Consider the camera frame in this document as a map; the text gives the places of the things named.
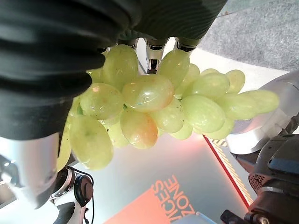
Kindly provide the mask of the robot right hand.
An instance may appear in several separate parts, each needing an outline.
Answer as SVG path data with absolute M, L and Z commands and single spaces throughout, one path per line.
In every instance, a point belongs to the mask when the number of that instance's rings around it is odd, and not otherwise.
M 14 195 L 43 206 L 57 176 L 59 135 L 100 49 L 136 37 L 204 37 L 223 0 L 3 0 L 0 172 Z

